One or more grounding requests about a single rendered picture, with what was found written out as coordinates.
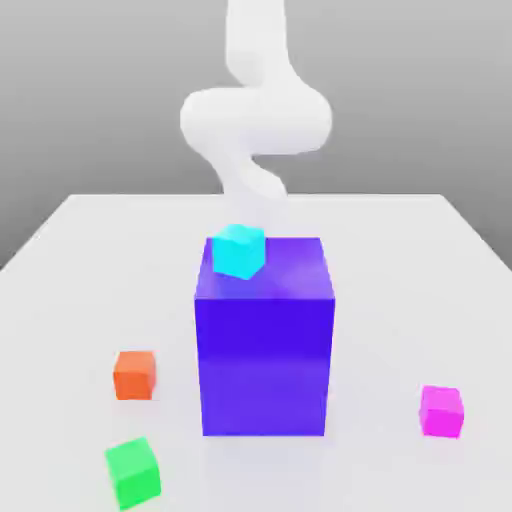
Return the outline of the small green cube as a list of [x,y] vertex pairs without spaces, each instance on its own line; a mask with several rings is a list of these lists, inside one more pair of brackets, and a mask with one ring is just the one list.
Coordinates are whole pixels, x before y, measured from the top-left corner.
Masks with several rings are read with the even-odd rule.
[[121,511],[161,495],[158,462],[146,437],[108,448],[104,455]]

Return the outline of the large purple box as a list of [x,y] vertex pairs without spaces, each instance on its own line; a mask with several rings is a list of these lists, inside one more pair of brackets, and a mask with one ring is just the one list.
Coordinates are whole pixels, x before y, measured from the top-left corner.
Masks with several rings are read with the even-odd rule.
[[317,237],[274,237],[251,279],[218,274],[204,246],[194,296],[206,436],[325,432],[333,290]]

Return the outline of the small cyan cube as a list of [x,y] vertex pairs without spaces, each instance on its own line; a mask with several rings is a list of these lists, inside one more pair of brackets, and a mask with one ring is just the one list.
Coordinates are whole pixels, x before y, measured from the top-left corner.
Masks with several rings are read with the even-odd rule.
[[266,238],[261,228],[230,224],[212,239],[213,271],[251,279],[265,264]]

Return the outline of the small magenta cube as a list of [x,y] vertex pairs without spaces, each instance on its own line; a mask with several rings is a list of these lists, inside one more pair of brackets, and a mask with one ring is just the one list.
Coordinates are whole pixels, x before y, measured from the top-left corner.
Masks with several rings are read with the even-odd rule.
[[464,423],[460,391],[452,387],[424,386],[419,420],[425,436],[459,438]]

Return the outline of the small orange cube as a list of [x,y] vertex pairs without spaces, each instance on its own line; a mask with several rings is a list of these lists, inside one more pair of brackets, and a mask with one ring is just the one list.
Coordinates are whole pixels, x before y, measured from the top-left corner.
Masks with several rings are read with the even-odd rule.
[[152,351],[121,351],[113,369],[118,400],[151,400],[156,384],[156,361]]

